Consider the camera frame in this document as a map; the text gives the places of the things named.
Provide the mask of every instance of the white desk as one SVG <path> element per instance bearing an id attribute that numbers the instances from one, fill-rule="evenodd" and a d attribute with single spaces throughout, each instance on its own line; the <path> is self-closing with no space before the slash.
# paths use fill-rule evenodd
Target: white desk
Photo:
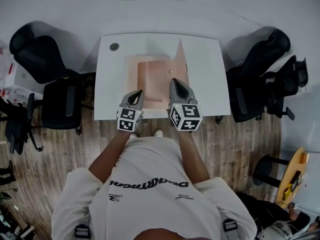
<path id="1" fill-rule="evenodd" d="M 174 58 L 182 41 L 189 86 L 201 105 L 203 116 L 230 115 L 229 92 L 219 41 L 210 38 L 164 33 L 106 35 L 101 38 L 96 67 L 94 119 L 113 120 L 127 94 L 127 56 L 150 55 Z M 110 45 L 119 44 L 116 51 Z M 143 118 L 167 118 L 165 109 L 143 109 Z"/>

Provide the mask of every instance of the white t-shirt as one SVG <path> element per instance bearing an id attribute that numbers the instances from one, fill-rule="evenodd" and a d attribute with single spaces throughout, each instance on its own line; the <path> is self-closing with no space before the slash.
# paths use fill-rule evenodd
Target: white t-shirt
<path id="1" fill-rule="evenodd" d="M 154 228 L 218 240 L 221 213 L 236 221 L 241 240 L 254 239 L 255 222 L 223 179 L 192 185 L 173 140 L 135 138 L 127 142 L 105 184 L 85 168 L 68 174 L 53 211 L 52 238 L 75 239 L 75 227 L 89 214 L 95 240 L 133 240 Z"/>

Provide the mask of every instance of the white shoe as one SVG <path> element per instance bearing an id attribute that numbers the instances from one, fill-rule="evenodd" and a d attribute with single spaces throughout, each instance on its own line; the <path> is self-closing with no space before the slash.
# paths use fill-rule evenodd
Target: white shoe
<path id="1" fill-rule="evenodd" d="M 164 136 L 164 132 L 160 129 L 156 130 L 153 137 L 163 137 Z"/>
<path id="2" fill-rule="evenodd" d="M 129 139 L 135 139 L 138 138 L 138 135 L 136 135 L 135 133 L 131 133 Z"/>

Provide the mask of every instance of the black office chair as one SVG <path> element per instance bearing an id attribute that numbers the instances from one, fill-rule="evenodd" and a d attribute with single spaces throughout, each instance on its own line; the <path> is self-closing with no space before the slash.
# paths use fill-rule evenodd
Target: black office chair
<path id="1" fill-rule="evenodd" d="M 16 151 L 19 155 L 22 154 L 24 144 L 28 140 L 28 135 L 34 148 L 40 152 L 42 147 L 37 147 L 31 126 L 33 111 L 30 109 L 28 114 L 27 108 L 23 107 L 22 104 L 19 106 L 12 105 L 11 103 L 5 103 L 0 98 L 0 111 L 5 113 L 7 116 L 0 117 L 0 122 L 6 121 L 5 125 L 5 137 L 10 143 L 10 153 L 13 154 Z"/>
<path id="2" fill-rule="evenodd" d="M 267 40 L 257 42 L 251 48 L 241 66 L 229 69 L 226 76 L 227 78 L 262 76 L 290 48 L 289 37 L 281 30 L 275 29 Z"/>
<path id="3" fill-rule="evenodd" d="M 299 87 L 305 87 L 308 83 L 308 70 L 306 59 L 297 61 L 293 55 L 277 72 L 267 72 L 263 75 L 266 81 L 267 113 L 278 118 L 286 115 L 291 120 L 295 119 L 294 113 L 287 107 L 283 111 L 284 97 L 298 93 Z"/>
<path id="4" fill-rule="evenodd" d="M 267 40 L 260 41 L 252 47 L 243 65 L 226 72 L 230 108 L 237 123 L 252 118 L 262 119 L 266 101 L 265 82 L 260 76 L 290 48 L 288 36 L 275 29 Z M 219 125 L 223 117 L 216 116 L 215 122 Z"/>
<path id="5" fill-rule="evenodd" d="M 237 77 L 229 79 L 228 90 L 230 108 L 236 123 L 260 117 L 265 111 L 265 88 L 262 78 Z"/>
<path id="6" fill-rule="evenodd" d="M 43 100 L 29 97 L 30 108 L 42 106 L 42 126 L 50 129 L 75 129 L 81 133 L 81 101 L 85 97 L 82 83 L 88 74 L 67 69 L 59 48 L 50 36 L 35 37 L 31 24 L 21 27 L 10 40 L 10 52 L 39 83 L 45 84 Z"/>

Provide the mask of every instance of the person sitting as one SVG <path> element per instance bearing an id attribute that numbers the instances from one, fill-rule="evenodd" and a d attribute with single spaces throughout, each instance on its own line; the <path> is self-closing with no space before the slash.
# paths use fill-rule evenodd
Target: person sitting
<path id="1" fill-rule="evenodd" d="M 288 211 L 282 209 L 273 202 L 258 200 L 243 192 L 236 193 L 239 199 L 253 217 L 258 232 L 273 225 L 277 221 L 288 222 L 292 235 L 300 232 L 315 230 L 319 223 L 310 223 L 310 216 L 304 212 L 296 213 L 292 204 L 288 205 Z"/>
<path id="2" fill-rule="evenodd" d="M 180 147 L 160 129 L 119 131 L 88 169 L 68 174 L 52 239 L 253 240 L 246 207 L 222 178 L 210 179 L 191 134 L 177 135 Z"/>

